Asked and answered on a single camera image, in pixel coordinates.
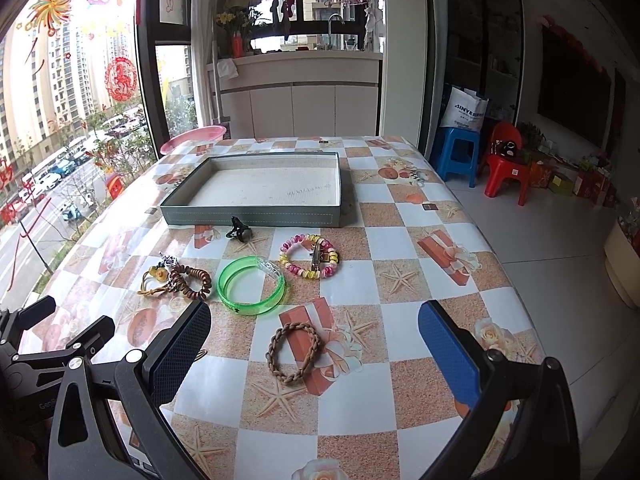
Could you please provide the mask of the green translucent bangle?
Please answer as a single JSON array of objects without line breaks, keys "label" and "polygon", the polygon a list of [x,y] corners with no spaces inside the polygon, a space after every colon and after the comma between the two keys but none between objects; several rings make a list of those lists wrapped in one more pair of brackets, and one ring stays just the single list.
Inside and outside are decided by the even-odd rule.
[{"label": "green translucent bangle", "polygon": [[232,313],[257,316],[277,307],[284,297],[285,278],[269,260],[246,256],[229,262],[219,273],[216,293]]}]

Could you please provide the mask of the silver metal hair clip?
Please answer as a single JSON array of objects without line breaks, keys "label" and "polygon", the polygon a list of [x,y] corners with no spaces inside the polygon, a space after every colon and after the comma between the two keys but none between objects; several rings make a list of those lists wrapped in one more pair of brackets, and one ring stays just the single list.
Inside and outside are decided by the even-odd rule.
[{"label": "silver metal hair clip", "polygon": [[322,265],[322,244],[320,238],[312,242],[311,270],[320,271]]}]

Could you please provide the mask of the black claw hair clip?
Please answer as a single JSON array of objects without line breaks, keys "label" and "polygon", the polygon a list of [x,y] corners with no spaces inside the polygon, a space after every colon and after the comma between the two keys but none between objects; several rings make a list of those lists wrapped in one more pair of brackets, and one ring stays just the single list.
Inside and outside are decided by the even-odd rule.
[{"label": "black claw hair clip", "polygon": [[252,238],[252,229],[238,217],[231,218],[231,230],[226,233],[227,238],[238,240],[246,244]]}]

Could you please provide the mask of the grey-green jewelry tray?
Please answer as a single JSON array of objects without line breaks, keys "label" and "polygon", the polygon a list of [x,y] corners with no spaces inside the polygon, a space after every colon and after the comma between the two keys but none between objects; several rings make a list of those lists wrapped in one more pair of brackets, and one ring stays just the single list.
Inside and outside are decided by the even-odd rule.
[{"label": "grey-green jewelry tray", "polygon": [[172,226],[328,226],[341,223],[340,159],[334,152],[209,157],[160,203]]}]

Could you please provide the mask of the checkered patterned tablecloth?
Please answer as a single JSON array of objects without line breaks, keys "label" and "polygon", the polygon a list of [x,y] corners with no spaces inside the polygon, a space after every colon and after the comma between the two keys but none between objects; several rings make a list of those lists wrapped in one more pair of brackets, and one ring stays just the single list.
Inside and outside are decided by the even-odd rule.
[{"label": "checkered patterned tablecloth", "polygon": [[179,148],[134,181],[65,258],[47,286],[55,314],[27,332],[25,352],[58,350],[102,315],[115,324],[99,361],[144,348],[186,308],[143,296],[163,256],[213,275],[246,256],[299,268],[295,228],[257,228],[242,244],[223,226],[168,226],[160,202],[210,156],[328,151],[342,170],[343,215],[319,228],[340,256],[332,278],[286,276],[273,310],[232,313],[209,301],[204,356],[163,414],[213,479],[415,479],[462,421],[418,330],[440,302],[484,349],[537,363],[532,323],[494,252],[449,188],[398,138],[221,141]]}]

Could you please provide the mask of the red plastic child chair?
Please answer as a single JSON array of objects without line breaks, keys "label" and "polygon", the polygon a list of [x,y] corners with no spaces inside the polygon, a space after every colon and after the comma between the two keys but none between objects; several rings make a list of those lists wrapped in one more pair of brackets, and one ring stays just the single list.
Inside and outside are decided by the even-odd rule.
[{"label": "red plastic child chair", "polygon": [[529,166],[524,162],[521,133],[510,122],[498,122],[490,137],[484,164],[489,168],[485,195],[493,198],[506,181],[518,181],[518,204],[524,206],[529,188]]}]

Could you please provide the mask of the blue plastic stool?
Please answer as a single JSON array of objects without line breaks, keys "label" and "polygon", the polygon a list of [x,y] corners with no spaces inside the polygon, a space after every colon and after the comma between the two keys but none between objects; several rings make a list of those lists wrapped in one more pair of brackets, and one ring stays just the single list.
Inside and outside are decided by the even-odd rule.
[{"label": "blue plastic stool", "polygon": [[432,149],[430,163],[443,181],[450,176],[467,177],[474,188],[480,158],[480,134],[459,128],[439,128]]}]

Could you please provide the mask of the white shopping bag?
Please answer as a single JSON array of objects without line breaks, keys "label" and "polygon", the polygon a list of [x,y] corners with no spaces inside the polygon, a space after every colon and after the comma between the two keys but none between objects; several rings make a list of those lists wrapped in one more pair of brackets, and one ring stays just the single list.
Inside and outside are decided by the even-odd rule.
[{"label": "white shopping bag", "polygon": [[480,132],[488,103],[473,90],[452,87],[439,127]]}]

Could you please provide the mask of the pink plastic basin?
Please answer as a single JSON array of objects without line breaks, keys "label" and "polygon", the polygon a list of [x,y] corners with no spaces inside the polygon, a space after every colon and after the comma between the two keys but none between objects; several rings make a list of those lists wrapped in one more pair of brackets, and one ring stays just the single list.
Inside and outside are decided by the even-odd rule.
[{"label": "pink plastic basin", "polygon": [[217,141],[222,139],[226,133],[227,128],[223,125],[195,128],[169,139],[160,147],[160,154],[168,155],[179,145],[189,141]]}]

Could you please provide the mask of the red horse window decal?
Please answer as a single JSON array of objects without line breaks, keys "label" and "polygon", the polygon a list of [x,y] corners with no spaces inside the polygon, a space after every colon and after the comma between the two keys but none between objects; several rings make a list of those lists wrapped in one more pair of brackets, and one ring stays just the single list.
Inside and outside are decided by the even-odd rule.
[{"label": "red horse window decal", "polygon": [[137,92],[137,69],[129,58],[113,58],[107,65],[104,80],[108,95],[116,102],[129,101]]}]

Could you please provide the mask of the white cabinet counter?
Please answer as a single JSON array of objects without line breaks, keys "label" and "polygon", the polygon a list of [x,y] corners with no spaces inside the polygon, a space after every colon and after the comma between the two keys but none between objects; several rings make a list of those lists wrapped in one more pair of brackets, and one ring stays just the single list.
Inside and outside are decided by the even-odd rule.
[{"label": "white cabinet counter", "polygon": [[383,58],[360,51],[267,53],[207,66],[230,136],[375,136]]}]

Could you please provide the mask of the flower bouquet in vase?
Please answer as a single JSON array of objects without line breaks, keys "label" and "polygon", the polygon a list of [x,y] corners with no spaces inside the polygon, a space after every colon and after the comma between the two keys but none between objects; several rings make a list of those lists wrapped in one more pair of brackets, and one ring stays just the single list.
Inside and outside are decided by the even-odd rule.
[{"label": "flower bouquet in vase", "polygon": [[246,38],[259,15],[260,13],[250,6],[248,8],[234,6],[216,15],[216,24],[226,31],[229,38],[232,58],[244,56]]}]

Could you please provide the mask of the dark wall television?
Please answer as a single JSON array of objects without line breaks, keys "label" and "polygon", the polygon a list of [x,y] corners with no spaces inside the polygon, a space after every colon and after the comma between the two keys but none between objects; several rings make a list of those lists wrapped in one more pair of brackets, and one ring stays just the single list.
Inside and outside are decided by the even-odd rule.
[{"label": "dark wall television", "polygon": [[537,113],[601,146],[608,122],[611,76],[563,27],[544,27],[541,39]]}]

